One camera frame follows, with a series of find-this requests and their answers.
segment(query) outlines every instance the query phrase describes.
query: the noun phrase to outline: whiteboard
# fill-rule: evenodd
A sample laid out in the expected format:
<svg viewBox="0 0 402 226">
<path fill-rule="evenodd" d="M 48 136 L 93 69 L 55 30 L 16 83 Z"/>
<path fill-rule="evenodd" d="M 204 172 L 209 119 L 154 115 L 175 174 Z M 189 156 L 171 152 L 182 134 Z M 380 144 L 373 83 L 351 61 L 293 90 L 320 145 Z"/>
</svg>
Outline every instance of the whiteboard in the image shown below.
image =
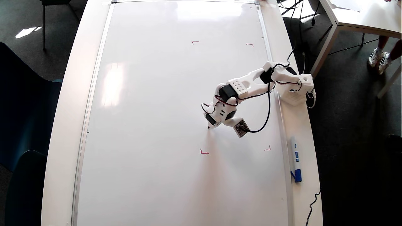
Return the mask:
<svg viewBox="0 0 402 226">
<path fill-rule="evenodd" d="M 241 139 L 231 127 L 208 129 L 201 110 L 219 83 L 268 60 L 256 7 L 112 4 L 89 98 L 75 225 L 288 225 L 275 93 L 265 129 Z M 267 113 L 263 95 L 236 115 L 253 130 Z"/>
</svg>

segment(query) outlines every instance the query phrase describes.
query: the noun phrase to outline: table leg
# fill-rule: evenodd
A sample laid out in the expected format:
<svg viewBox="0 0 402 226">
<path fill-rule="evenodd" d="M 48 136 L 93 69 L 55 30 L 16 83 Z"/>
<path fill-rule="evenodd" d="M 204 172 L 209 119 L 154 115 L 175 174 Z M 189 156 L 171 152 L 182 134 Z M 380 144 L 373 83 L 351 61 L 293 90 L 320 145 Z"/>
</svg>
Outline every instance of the table leg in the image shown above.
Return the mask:
<svg viewBox="0 0 402 226">
<path fill-rule="evenodd" d="M 332 28 L 332 24 L 328 27 L 328 29 L 325 31 L 325 33 L 321 36 L 319 41 L 322 41 L 325 38 L 326 34 L 328 34 L 328 32 L 331 30 L 331 28 Z"/>
<path fill-rule="evenodd" d="M 322 64 L 325 61 L 329 51 L 331 50 L 332 45 L 336 37 L 338 36 L 339 28 L 337 25 L 332 26 L 331 31 L 328 34 L 327 39 L 325 40 L 324 46 L 322 47 L 320 54 L 318 55 L 316 62 L 313 65 L 310 73 L 312 74 L 313 78 L 317 76 L 318 71 L 320 70 Z"/>
<path fill-rule="evenodd" d="M 363 43 L 364 43 L 364 35 L 365 35 L 365 33 L 363 33 L 363 37 L 361 38 L 361 44 L 360 44 L 360 46 L 363 46 Z"/>
<path fill-rule="evenodd" d="M 390 88 L 390 86 L 395 82 L 395 80 L 400 76 L 402 73 L 402 64 L 399 65 L 398 69 L 396 69 L 394 75 L 391 77 L 391 79 L 385 84 L 385 86 L 381 89 L 381 91 L 378 93 L 377 97 L 381 98 Z"/>
</svg>

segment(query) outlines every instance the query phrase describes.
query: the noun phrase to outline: robotic arm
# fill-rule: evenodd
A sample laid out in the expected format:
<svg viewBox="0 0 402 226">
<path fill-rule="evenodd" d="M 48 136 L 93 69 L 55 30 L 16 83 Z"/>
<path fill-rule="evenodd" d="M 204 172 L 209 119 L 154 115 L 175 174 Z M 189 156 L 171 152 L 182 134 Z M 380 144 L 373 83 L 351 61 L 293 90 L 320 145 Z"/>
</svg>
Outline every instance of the robotic arm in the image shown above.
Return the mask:
<svg viewBox="0 0 402 226">
<path fill-rule="evenodd" d="M 255 83 L 256 78 L 264 84 Z M 305 102 L 306 93 L 314 88 L 311 74 L 297 75 L 291 67 L 280 62 L 266 62 L 262 68 L 216 87 L 212 103 L 202 104 L 208 128 L 216 128 L 223 123 L 233 127 L 239 138 L 244 136 L 249 128 L 243 118 L 235 116 L 236 107 L 246 99 L 270 92 L 275 82 L 282 86 L 279 91 L 281 99 L 292 105 Z"/>
</svg>

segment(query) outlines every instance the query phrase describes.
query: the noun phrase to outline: black cable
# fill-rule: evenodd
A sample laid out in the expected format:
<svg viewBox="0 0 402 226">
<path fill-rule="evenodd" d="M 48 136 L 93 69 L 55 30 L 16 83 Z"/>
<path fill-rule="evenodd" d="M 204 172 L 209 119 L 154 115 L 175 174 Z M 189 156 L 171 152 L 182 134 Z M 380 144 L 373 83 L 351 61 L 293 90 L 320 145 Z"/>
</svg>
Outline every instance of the black cable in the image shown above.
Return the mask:
<svg viewBox="0 0 402 226">
<path fill-rule="evenodd" d="M 338 53 L 338 52 L 341 52 L 341 51 L 344 51 L 344 50 L 352 49 L 352 48 L 355 48 L 355 47 L 358 47 L 358 46 L 361 46 L 361 45 L 364 45 L 364 44 L 367 44 L 367 43 L 370 43 L 370 42 L 373 42 L 373 41 L 376 41 L 376 40 L 379 40 L 379 38 L 378 38 L 378 39 L 375 39 L 375 40 L 367 41 L 367 42 L 365 42 L 365 43 L 363 43 L 363 44 L 358 44 L 358 45 L 355 45 L 355 46 L 352 46 L 352 47 L 349 47 L 349 48 L 346 48 L 346 49 L 341 49 L 341 50 L 335 51 L 335 52 L 333 52 L 333 53 L 328 54 L 328 56 L 329 56 L 329 55 L 332 55 L 332 54 L 334 54 L 334 53 Z"/>
<path fill-rule="evenodd" d="M 314 202 L 312 202 L 312 203 L 310 204 L 310 213 L 308 214 L 308 217 L 307 217 L 306 226 L 308 225 L 308 219 L 310 218 L 311 212 L 313 212 L 313 207 L 312 207 L 312 205 L 317 201 L 317 196 L 318 196 L 319 194 L 321 194 L 321 188 L 320 188 L 320 192 L 318 192 L 318 193 L 315 194 L 316 199 L 314 200 Z"/>
<path fill-rule="evenodd" d="M 295 3 L 294 5 L 292 5 L 290 8 L 288 8 L 287 10 L 285 10 L 283 13 L 281 13 L 281 15 L 283 16 L 285 13 L 287 13 L 289 10 L 291 9 L 296 9 L 294 8 L 296 5 L 298 5 L 301 1 L 303 0 L 299 0 L 297 3 Z"/>
<path fill-rule="evenodd" d="M 316 17 L 316 14 L 317 14 L 317 11 L 318 11 L 318 8 L 319 8 L 319 7 L 320 7 L 320 1 L 318 1 L 318 5 L 317 5 L 317 8 L 316 8 L 316 11 L 314 12 L 313 19 L 311 20 L 311 26 L 314 26 L 314 25 L 316 24 L 315 17 Z"/>
<path fill-rule="evenodd" d="M 289 24 L 289 30 L 291 31 L 291 27 L 292 27 L 292 19 L 293 19 L 293 14 L 295 14 L 295 11 L 296 11 L 296 8 L 294 8 L 293 9 L 293 13 L 292 13 L 292 15 L 290 16 L 290 24 Z"/>
<path fill-rule="evenodd" d="M 286 7 L 286 6 L 283 5 L 282 0 L 279 0 L 279 3 L 282 5 L 282 6 L 279 6 L 279 7 L 285 8 L 285 9 L 295 9 L 295 8 L 298 7 L 298 6 L 296 6 L 296 5 L 293 5 L 293 6 L 291 6 L 290 8 L 288 8 L 288 7 Z"/>
<path fill-rule="evenodd" d="M 300 10 L 300 19 L 299 19 L 299 35 L 300 35 L 300 41 L 301 41 L 301 43 L 303 43 L 303 37 L 302 37 L 302 12 L 303 12 L 303 5 L 304 5 L 304 0 L 302 1 L 302 3 L 301 3 L 301 10 Z"/>
<path fill-rule="evenodd" d="M 283 65 L 283 64 L 280 64 L 280 63 L 275 64 L 274 67 L 272 68 L 272 71 L 274 71 L 274 69 L 275 69 L 276 66 L 282 66 L 282 67 L 284 67 L 284 68 L 289 67 L 289 65 L 290 65 L 289 58 L 290 58 L 290 56 L 292 55 L 292 53 L 295 51 L 295 48 L 296 48 L 296 40 L 295 40 L 295 46 L 293 47 L 292 51 L 289 53 L 289 56 L 287 56 L 287 59 L 286 59 L 287 65 Z"/>
<path fill-rule="evenodd" d="M 268 92 L 266 92 L 266 93 L 268 93 L 268 116 L 267 116 L 267 119 L 265 120 L 264 125 L 259 130 L 255 130 L 255 131 L 246 129 L 244 126 L 240 125 L 244 131 L 249 132 L 249 133 L 258 133 L 267 125 L 267 122 L 269 119 L 269 114 L 271 113 L 271 94 L 269 93 L 270 85 L 271 85 L 271 83 L 268 83 Z"/>
</svg>

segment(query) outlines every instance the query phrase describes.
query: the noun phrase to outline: whiteboard frame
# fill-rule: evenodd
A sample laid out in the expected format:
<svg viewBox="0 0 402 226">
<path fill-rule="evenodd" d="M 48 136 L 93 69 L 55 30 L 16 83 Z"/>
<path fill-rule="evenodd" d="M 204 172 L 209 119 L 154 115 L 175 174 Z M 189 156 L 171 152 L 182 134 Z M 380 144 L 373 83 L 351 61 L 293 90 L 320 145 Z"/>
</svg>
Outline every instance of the whiteboard frame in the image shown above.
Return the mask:
<svg viewBox="0 0 402 226">
<path fill-rule="evenodd" d="M 92 75 L 91 86 L 89 89 L 88 102 L 86 105 L 86 112 L 84 117 L 84 124 L 81 133 L 80 149 L 78 150 L 78 161 L 76 168 L 76 177 L 74 182 L 74 194 L 73 194 L 73 206 L 71 215 L 71 225 L 77 225 L 78 216 L 78 198 L 80 195 L 80 184 L 81 184 L 81 174 L 82 174 L 82 164 L 84 160 L 84 150 L 86 143 L 86 134 L 88 132 L 89 116 L 91 114 L 92 101 L 94 98 L 96 80 L 98 78 L 99 66 L 101 65 L 101 59 L 103 54 L 103 48 L 105 47 L 107 32 L 109 30 L 110 21 L 112 20 L 113 10 L 115 9 L 115 4 L 110 4 L 109 12 L 107 13 L 105 28 L 103 29 L 102 38 L 100 40 L 98 56 L 95 61 L 94 73 Z"/>
<path fill-rule="evenodd" d="M 72 202 L 72 216 L 71 216 L 71 225 L 77 226 L 77 219 L 78 219 L 78 200 L 79 200 L 79 193 L 80 193 L 80 184 L 81 184 L 81 175 L 82 175 L 82 164 L 84 159 L 84 152 L 85 152 L 85 143 L 86 143 L 86 135 L 88 133 L 88 125 L 89 125 L 89 116 L 91 113 L 92 101 L 95 92 L 96 81 L 98 78 L 99 67 L 102 60 L 103 49 L 106 43 L 107 33 L 109 31 L 110 22 L 113 15 L 113 10 L 115 8 L 116 3 L 122 2 L 156 2 L 156 1 L 186 1 L 186 2 L 235 2 L 235 3 L 246 3 L 246 4 L 255 4 L 257 6 L 257 12 L 261 24 L 261 29 L 264 37 L 265 48 L 267 52 L 267 58 L 269 61 L 273 61 L 271 55 L 271 49 L 269 47 L 267 30 L 265 27 L 263 14 L 260 8 L 260 3 L 256 0 L 112 0 L 107 4 L 110 5 L 105 27 L 102 33 L 102 38 L 99 45 L 98 55 L 95 61 L 95 68 L 92 75 L 92 81 L 90 85 L 90 92 L 88 96 L 86 112 L 84 116 L 84 123 L 82 128 L 81 134 L 81 141 L 80 147 L 78 151 L 78 160 L 77 160 L 77 167 L 76 167 L 76 176 L 74 182 L 74 193 L 73 193 L 73 202 Z M 286 185 L 286 194 L 287 194 L 287 212 L 288 212 L 288 225 L 294 225 L 293 219 L 293 191 L 292 191 L 292 183 L 291 183 L 291 175 L 290 173 L 286 173 L 290 170 L 290 162 L 289 162 L 289 154 L 288 154 L 288 146 L 287 146 L 287 138 L 286 138 L 286 131 L 285 131 L 285 122 L 283 120 L 283 114 L 281 109 L 281 103 L 279 98 L 279 93 L 276 90 L 273 90 L 275 96 L 275 104 L 278 106 L 277 114 L 280 120 L 280 136 L 281 136 L 281 143 L 282 143 L 282 154 L 283 154 L 283 162 L 285 168 L 285 185 Z"/>
</svg>

